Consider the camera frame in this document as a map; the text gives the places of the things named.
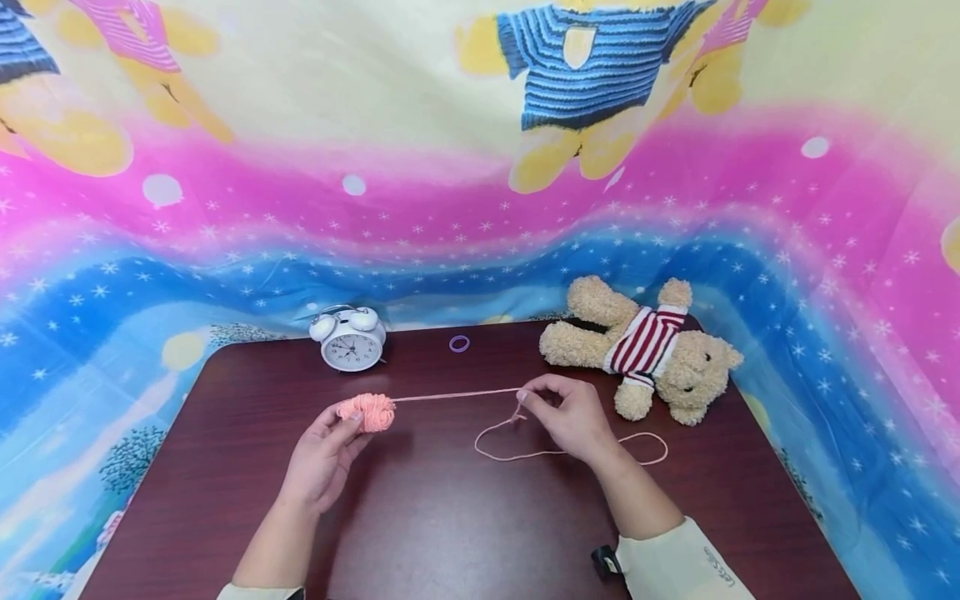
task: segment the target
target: hand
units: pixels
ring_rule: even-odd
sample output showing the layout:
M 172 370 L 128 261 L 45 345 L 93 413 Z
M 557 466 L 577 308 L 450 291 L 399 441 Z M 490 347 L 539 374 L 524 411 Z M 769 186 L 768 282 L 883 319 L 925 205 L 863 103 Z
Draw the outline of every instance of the hand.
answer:
M 279 499 L 324 513 L 333 506 L 347 484 L 354 459 L 371 436 L 357 435 L 362 415 L 337 417 L 337 405 L 328 406 L 300 436 Z
M 563 399 L 560 406 L 551 406 L 537 394 L 543 390 L 559 394 Z M 597 391 L 586 381 L 542 375 L 524 385 L 516 399 L 543 423 L 564 452 L 592 468 L 620 448 Z

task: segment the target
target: yarn strand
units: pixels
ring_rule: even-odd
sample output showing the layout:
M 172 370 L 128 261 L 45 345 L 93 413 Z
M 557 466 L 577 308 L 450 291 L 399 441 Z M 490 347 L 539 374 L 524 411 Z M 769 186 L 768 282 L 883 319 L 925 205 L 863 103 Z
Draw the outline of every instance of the yarn strand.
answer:
M 507 392 L 518 392 L 518 391 L 520 391 L 520 390 L 522 390 L 522 389 L 523 389 L 523 388 L 504 388 L 504 389 L 502 389 L 502 390 L 485 390 L 485 391 L 482 391 L 482 392 L 458 392 L 458 393 L 454 393 L 454 394 L 434 394 L 434 395 L 431 395 L 431 396 L 408 396 L 408 397 L 402 397 L 402 398 L 394 398 L 394 403 L 396 403 L 396 402 L 413 402 L 413 401 L 418 401 L 418 400 L 442 400 L 442 399 L 446 399 L 446 398 L 455 398 L 455 397 L 470 397 L 470 396 L 487 396 L 487 395 L 493 395 L 493 394 L 506 394 Z M 486 429 L 484 429 L 483 431 L 481 431 L 481 432 L 479 433 L 479 435 L 477 435 L 476 439 L 473 440 L 473 449 L 476 450 L 479 454 L 481 454 L 481 455 L 483 455 L 483 456 L 486 456 L 487 458 L 489 458 L 489 459 L 491 459 L 491 460 L 493 460 L 493 461 L 496 461 L 496 462 L 498 462 L 498 463 L 511 463 L 511 462 L 513 462 L 513 461 L 521 461 L 521 460 L 528 459 L 528 458 L 535 458 L 535 457 L 538 457 L 538 456 L 546 456 L 546 455 L 551 455 L 551 454 L 552 454 L 552 455 L 566 454 L 566 452 L 564 452 L 563 450 L 541 450 L 541 451 L 539 451 L 539 452 L 531 452 L 530 454 L 519 454 L 519 455 L 517 455 L 517 456 L 494 456 L 493 454 L 490 454 L 490 452 L 487 452 L 486 450 L 481 450 L 481 449 L 480 449 L 480 440 L 483 439 L 483 437 L 484 437 L 485 435 L 487 435 L 488 433 L 492 432 L 494 429 L 498 429 L 498 428 L 500 428 L 500 427 L 503 427 L 504 425 L 509 425 L 509 424 L 511 424 L 511 423 L 515 423 L 515 422 L 517 422 L 517 421 L 519 421 L 519 420 L 527 420 L 526 417 L 524 417 L 523 415 L 520 414 L 520 409 L 521 409 L 522 407 L 523 407 L 523 405 L 518 402 L 518 403 L 516 404 L 516 408 L 515 408 L 515 410 L 514 410 L 514 413 L 510 416 L 509 419 L 504 420 L 504 421 L 501 421 L 501 422 L 497 423 L 496 425 L 491 425 L 490 427 L 487 427 Z M 667 445 L 666 441 L 665 441 L 662 437 L 660 437 L 659 435 L 657 435 L 656 433 L 651 433 L 651 432 L 649 432 L 649 431 L 640 431 L 640 432 L 637 432 L 637 433 L 635 433 L 635 434 L 629 435 L 629 436 L 627 436 L 627 437 L 625 437 L 625 438 L 620 438 L 619 440 L 617 440 L 617 442 L 620 443 L 620 444 L 623 444 L 624 442 L 628 442 L 629 440 L 632 440 L 632 439 L 634 439 L 634 438 L 639 438 L 639 437 L 641 437 L 641 436 L 649 436 L 649 437 L 651 437 L 651 438 L 656 439 L 658 442 L 660 442 L 660 444 L 663 446 L 663 453 L 661 454 L 661 456 L 659 456 L 659 458 L 656 458 L 656 459 L 654 459 L 654 460 L 652 460 L 652 461 L 647 461 L 647 462 L 645 462 L 645 463 L 644 463 L 644 462 L 640 462 L 640 461 L 636 461 L 636 463 L 637 463 L 638 465 L 643 466 L 643 467 L 647 467 L 647 466 L 649 466 L 649 465 L 655 465 L 655 464 L 657 464 L 657 463 L 662 463 L 663 461 L 665 461 L 665 460 L 666 460 L 666 457 L 670 454 L 670 446 Z

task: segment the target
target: white dot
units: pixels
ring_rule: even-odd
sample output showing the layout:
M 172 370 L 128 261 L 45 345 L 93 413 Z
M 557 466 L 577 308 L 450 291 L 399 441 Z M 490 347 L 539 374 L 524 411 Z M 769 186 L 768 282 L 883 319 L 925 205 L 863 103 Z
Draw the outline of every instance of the white dot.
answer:
M 620 167 L 619 169 L 617 169 L 616 173 L 613 174 L 613 177 L 611 177 L 610 180 L 607 181 L 607 187 L 603 188 L 603 191 L 606 192 L 607 190 L 612 188 L 614 185 L 616 185 L 616 183 L 620 181 L 620 178 L 623 177 L 623 172 L 626 170 L 627 170 L 627 167 Z
M 156 173 L 143 180 L 143 195 L 155 208 L 161 208 L 183 200 L 183 189 L 171 176 Z
M 350 196 L 363 196 L 367 191 L 367 183 L 359 175 L 347 175 L 344 177 L 344 191 Z
M 825 155 L 829 149 L 830 140 L 821 136 L 811 137 L 804 142 L 804 146 L 800 149 L 800 154 L 807 158 L 819 158 Z

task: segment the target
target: pink striped shirt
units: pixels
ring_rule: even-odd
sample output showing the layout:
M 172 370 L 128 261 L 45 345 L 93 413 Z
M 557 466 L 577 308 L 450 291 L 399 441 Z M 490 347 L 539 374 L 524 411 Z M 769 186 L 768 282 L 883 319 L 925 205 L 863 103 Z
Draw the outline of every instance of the pink striped shirt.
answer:
M 179 73 L 160 6 L 149 0 L 70 0 L 85 12 L 113 54 L 164 73 Z
M 654 371 L 684 324 L 685 316 L 686 309 L 680 306 L 640 308 L 623 336 L 607 352 L 604 371 L 623 375 L 627 383 L 653 389 Z
M 770 0 L 733 0 L 716 24 L 704 36 L 700 56 L 747 40 L 754 19 Z

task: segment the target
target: striped shirt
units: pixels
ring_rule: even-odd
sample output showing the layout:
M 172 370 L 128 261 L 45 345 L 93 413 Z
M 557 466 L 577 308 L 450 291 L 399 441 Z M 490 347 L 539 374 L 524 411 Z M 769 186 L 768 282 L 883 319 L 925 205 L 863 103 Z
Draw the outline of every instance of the striped shirt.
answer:
M 0 85 L 34 73 L 60 72 L 20 20 L 29 17 L 19 0 L 0 0 Z
M 750 27 L 770 0 L 736 0 L 704 36 L 700 56 L 747 41 Z
M 100 30 L 113 54 L 164 73 L 180 66 L 167 47 L 160 6 L 149 0 L 70 0 Z
M 653 389 L 654 371 L 671 349 L 685 316 L 686 309 L 680 306 L 640 308 L 623 336 L 607 352 L 604 371 L 623 375 L 627 383 Z
M 576 12 L 552 5 L 496 17 L 510 78 L 527 72 L 520 127 L 580 130 L 646 104 L 660 66 L 690 24 L 714 0 L 687 0 L 655 10 Z M 586 62 L 564 59 L 570 28 L 593 30 Z

